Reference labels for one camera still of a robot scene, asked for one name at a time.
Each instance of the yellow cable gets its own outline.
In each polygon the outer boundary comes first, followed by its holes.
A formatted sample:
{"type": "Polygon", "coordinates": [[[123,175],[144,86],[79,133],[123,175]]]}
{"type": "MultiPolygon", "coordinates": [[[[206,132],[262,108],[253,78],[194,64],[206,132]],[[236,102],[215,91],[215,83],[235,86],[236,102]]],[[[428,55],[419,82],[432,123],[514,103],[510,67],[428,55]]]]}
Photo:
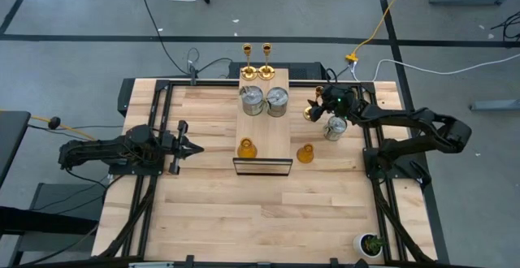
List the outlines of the yellow cable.
{"type": "MultiPolygon", "coordinates": [[[[37,119],[37,120],[42,121],[42,122],[50,123],[50,119],[38,117],[38,116],[35,116],[35,115],[31,115],[31,119],[37,119]]],[[[63,125],[63,124],[60,124],[59,126],[61,128],[63,128],[63,129],[67,129],[68,131],[72,131],[72,132],[75,132],[77,134],[80,134],[80,135],[88,138],[89,140],[92,140],[92,141],[96,141],[97,140],[96,138],[94,138],[94,137],[90,136],[89,134],[87,134],[87,133],[85,133],[83,131],[80,131],[78,129],[70,128],[67,125],[63,125]]]]}
{"type": "Polygon", "coordinates": [[[350,61],[357,61],[358,58],[356,58],[356,52],[359,50],[359,48],[361,48],[363,45],[365,45],[366,43],[368,43],[369,41],[372,41],[375,37],[375,35],[377,34],[377,32],[379,31],[379,28],[381,27],[381,24],[383,24],[384,22],[384,18],[387,16],[388,12],[390,11],[390,8],[392,7],[393,3],[395,2],[396,0],[392,0],[390,2],[390,4],[388,5],[388,8],[387,10],[383,13],[383,17],[381,18],[381,21],[379,22],[379,24],[377,25],[377,27],[375,28],[375,31],[374,33],[372,33],[372,36],[370,36],[366,41],[364,41],[363,43],[357,45],[356,49],[354,49],[354,51],[350,54],[350,55],[347,55],[346,58],[350,61]]]}

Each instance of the white pot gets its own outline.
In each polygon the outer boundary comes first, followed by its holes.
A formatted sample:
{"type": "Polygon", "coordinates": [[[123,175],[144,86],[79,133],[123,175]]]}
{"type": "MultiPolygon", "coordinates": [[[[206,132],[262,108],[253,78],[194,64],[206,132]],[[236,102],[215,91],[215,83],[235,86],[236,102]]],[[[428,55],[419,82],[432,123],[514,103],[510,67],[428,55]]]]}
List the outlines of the white pot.
{"type": "Polygon", "coordinates": [[[363,248],[361,246],[361,239],[364,237],[364,236],[377,236],[375,233],[365,233],[365,234],[361,234],[361,235],[357,235],[355,238],[354,238],[354,241],[352,243],[352,245],[354,246],[354,250],[356,250],[357,253],[359,253],[361,256],[363,257],[368,257],[368,258],[377,258],[381,255],[381,253],[383,252],[383,249],[380,249],[379,250],[379,253],[375,256],[371,256],[367,253],[365,253],[365,251],[363,251],[363,248]]]}

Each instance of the metal can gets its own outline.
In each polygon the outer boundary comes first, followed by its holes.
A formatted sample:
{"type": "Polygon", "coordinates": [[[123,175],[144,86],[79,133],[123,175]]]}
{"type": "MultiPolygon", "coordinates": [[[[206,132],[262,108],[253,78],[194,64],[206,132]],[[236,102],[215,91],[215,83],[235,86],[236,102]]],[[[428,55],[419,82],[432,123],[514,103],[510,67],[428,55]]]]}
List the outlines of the metal can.
{"type": "Polygon", "coordinates": [[[338,141],[345,130],[347,130],[347,122],[340,117],[333,116],[323,126],[323,135],[327,140],[338,141]]]}
{"type": "Polygon", "coordinates": [[[281,117],[287,110],[289,95],[287,90],[274,87],[267,93],[267,113],[272,117],[281,117]]]}
{"type": "Polygon", "coordinates": [[[240,89],[242,109],[247,115],[258,115],[263,109],[263,92],[258,86],[243,86],[240,89]]]}

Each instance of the orange glass bottle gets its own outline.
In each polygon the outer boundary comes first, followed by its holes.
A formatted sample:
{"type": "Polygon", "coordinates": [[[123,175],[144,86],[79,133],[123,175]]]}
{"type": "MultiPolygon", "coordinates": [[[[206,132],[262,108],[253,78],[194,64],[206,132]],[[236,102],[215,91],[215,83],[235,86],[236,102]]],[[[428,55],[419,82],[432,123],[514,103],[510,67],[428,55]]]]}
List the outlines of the orange glass bottle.
{"type": "Polygon", "coordinates": [[[302,163],[312,162],[312,160],[314,159],[314,147],[311,143],[307,143],[298,150],[296,156],[298,157],[298,160],[302,163]]]}
{"type": "Polygon", "coordinates": [[[254,146],[253,142],[249,138],[243,138],[240,141],[240,146],[238,146],[236,154],[238,154],[239,158],[256,158],[257,147],[254,146]]]}

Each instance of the wooden board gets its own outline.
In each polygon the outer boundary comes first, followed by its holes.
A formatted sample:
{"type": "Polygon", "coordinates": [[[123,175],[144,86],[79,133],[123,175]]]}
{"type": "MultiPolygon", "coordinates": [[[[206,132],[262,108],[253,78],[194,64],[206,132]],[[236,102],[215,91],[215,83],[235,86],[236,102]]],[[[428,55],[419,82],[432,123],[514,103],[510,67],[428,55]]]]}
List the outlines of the wooden board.
{"type": "MultiPolygon", "coordinates": [[[[401,108],[395,83],[376,82],[375,87],[383,108],[401,108]]],[[[154,80],[136,80],[124,131],[147,122],[153,88],[154,80]]],[[[158,181],[146,260],[183,261],[188,254],[204,262],[358,260],[354,236],[379,230],[371,183],[363,169],[362,130],[349,123],[340,140],[324,140],[321,131],[327,116],[311,123],[301,113],[314,89],[291,88],[290,94],[291,174],[252,177],[237,176],[232,165],[236,89],[174,88],[168,129],[175,130],[178,120],[185,119],[189,139],[206,151],[182,161],[179,175],[165,172],[158,181]],[[315,159],[302,164],[296,151],[307,142],[314,144],[315,159]]],[[[404,128],[383,131],[387,138],[408,137],[404,128]]],[[[135,177],[127,176],[109,189],[93,255],[104,250],[126,223],[134,184],[135,177]]],[[[436,258],[420,187],[411,179],[394,184],[403,225],[423,251],[436,258]]],[[[140,229],[134,232],[134,253],[140,229]]],[[[393,238],[390,245],[396,251],[393,238]]]]}
{"type": "MultiPolygon", "coordinates": [[[[253,80],[240,78],[239,89],[243,86],[258,86],[264,98],[274,87],[289,90],[289,72],[287,69],[275,69],[275,77],[271,80],[263,80],[257,77],[253,80]]],[[[291,132],[290,118],[287,113],[281,117],[271,117],[267,110],[255,116],[247,115],[242,110],[242,100],[238,98],[236,111],[236,137],[235,146],[238,150],[242,138],[250,138],[257,148],[257,158],[290,158],[291,132]]],[[[258,171],[265,170],[258,166],[258,171]]]]}

